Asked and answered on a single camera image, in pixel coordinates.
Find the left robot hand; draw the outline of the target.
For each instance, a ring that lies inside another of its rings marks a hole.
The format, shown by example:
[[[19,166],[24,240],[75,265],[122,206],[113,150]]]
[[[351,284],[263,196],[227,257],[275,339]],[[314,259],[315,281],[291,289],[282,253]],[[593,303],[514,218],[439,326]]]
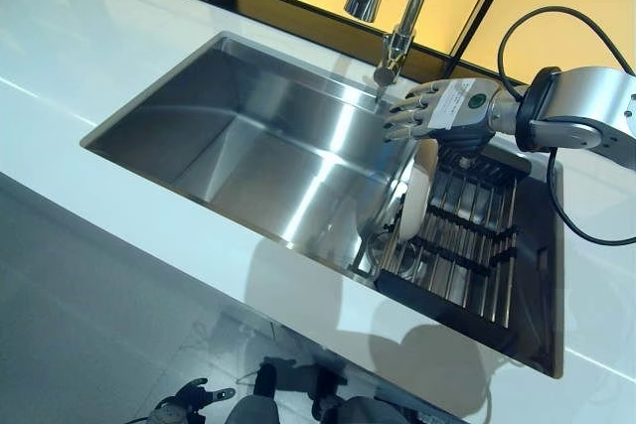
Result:
[[[207,417],[200,411],[205,407],[236,396],[232,387],[208,390],[205,377],[195,378],[183,385],[175,394],[163,398],[148,416],[149,423],[205,423]]]

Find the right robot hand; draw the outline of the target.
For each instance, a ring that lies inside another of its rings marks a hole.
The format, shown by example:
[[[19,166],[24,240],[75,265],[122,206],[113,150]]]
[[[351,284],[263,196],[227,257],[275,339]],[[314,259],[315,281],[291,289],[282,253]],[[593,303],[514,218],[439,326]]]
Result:
[[[500,91],[501,85],[487,78],[442,79],[417,85],[390,108],[384,140],[434,139],[442,148],[476,156],[494,136],[488,115]]]

